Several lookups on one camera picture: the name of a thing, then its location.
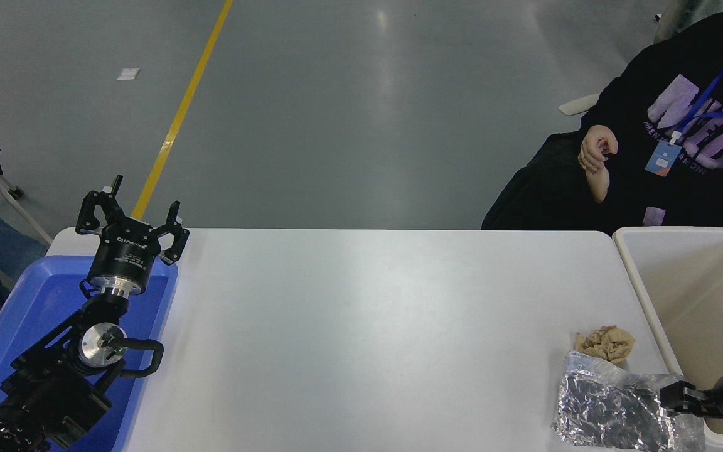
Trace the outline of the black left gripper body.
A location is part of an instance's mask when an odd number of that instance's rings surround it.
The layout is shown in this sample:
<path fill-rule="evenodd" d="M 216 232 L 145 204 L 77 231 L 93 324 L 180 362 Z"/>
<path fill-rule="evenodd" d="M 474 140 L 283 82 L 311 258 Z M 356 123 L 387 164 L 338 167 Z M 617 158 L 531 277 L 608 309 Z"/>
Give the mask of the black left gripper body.
<path fill-rule="evenodd" d="M 104 287 L 118 279 L 130 283 L 131 291 L 144 291 L 158 254 L 160 245 L 153 228 L 134 218 L 123 218 L 101 232 L 88 283 Z"/>

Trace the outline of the person's hand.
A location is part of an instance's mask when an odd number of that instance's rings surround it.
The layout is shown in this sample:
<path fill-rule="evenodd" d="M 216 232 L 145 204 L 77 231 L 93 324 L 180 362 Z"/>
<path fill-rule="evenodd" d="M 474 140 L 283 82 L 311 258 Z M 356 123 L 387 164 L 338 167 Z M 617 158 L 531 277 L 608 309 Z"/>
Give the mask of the person's hand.
<path fill-rule="evenodd" d="M 591 126 L 586 132 L 579 151 L 579 165 L 588 173 L 604 168 L 606 160 L 619 151 L 619 143 L 608 127 Z"/>

